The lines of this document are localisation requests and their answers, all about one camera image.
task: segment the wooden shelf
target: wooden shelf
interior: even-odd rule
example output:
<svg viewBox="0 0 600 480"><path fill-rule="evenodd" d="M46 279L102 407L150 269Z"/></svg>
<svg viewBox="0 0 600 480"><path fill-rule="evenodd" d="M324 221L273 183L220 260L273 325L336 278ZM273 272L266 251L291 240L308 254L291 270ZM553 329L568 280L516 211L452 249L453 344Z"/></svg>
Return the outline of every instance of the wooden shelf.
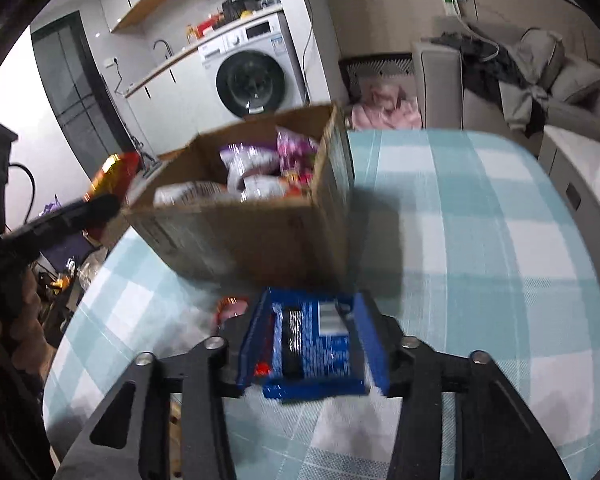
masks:
<svg viewBox="0 0 600 480"><path fill-rule="evenodd" d="M112 32L117 32L131 25L139 25L144 19L154 12L166 0L140 0L136 3L129 12L124 15L120 22L111 29Z"/></svg>

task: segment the washing machine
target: washing machine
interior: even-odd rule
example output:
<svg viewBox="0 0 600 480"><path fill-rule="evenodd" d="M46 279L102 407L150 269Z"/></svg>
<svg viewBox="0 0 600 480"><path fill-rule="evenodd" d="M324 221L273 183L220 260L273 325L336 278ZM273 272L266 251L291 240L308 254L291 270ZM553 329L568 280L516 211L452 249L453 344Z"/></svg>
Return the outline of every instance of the washing machine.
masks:
<svg viewBox="0 0 600 480"><path fill-rule="evenodd" d="M302 69L283 12L233 28L198 53L218 100L216 128L304 104Z"/></svg>

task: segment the table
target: table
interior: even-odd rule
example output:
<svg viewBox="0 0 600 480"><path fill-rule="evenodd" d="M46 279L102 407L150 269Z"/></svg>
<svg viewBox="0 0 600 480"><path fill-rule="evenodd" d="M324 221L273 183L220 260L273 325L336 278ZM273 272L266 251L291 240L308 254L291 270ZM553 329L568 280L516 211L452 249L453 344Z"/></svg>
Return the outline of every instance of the table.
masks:
<svg viewBox="0 0 600 480"><path fill-rule="evenodd" d="M350 278L433 348L491 353L572 478L591 478L600 467L600 287L549 178L491 134L370 131L350 140ZM167 356L206 337L222 293L176 276L129 230L52 365L43 415L56 451L64 455L139 351ZM451 394L443 403L442 477L452 478ZM372 389L283 406L252 387L224 406L240 479L385 478L398 399Z"/></svg>

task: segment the washing machine door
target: washing machine door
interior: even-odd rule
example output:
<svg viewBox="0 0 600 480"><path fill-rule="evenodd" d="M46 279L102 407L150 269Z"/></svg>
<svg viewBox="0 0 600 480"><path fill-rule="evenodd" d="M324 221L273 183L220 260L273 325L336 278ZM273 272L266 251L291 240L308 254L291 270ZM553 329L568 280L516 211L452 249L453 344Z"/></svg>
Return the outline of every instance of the washing machine door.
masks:
<svg viewBox="0 0 600 480"><path fill-rule="evenodd" d="M274 112L285 98L285 72L264 52L243 50L222 62L216 88L222 104L237 117Z"/></svg>

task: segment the blue package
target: blue package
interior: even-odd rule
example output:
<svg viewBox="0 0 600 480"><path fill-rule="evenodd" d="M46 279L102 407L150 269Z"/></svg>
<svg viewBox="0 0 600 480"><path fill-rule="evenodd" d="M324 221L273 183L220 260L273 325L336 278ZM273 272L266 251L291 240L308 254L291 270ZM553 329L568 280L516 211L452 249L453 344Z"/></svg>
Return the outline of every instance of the blue package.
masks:
<svg viewBox="0 0 600 480"><path fill-rule="evenodd" d="M265 291L258 309L263 317L274 315L271 373L263 386L267 399L366 394L362 346L353 320L347 320L352 301L346 296Z"/></svg>

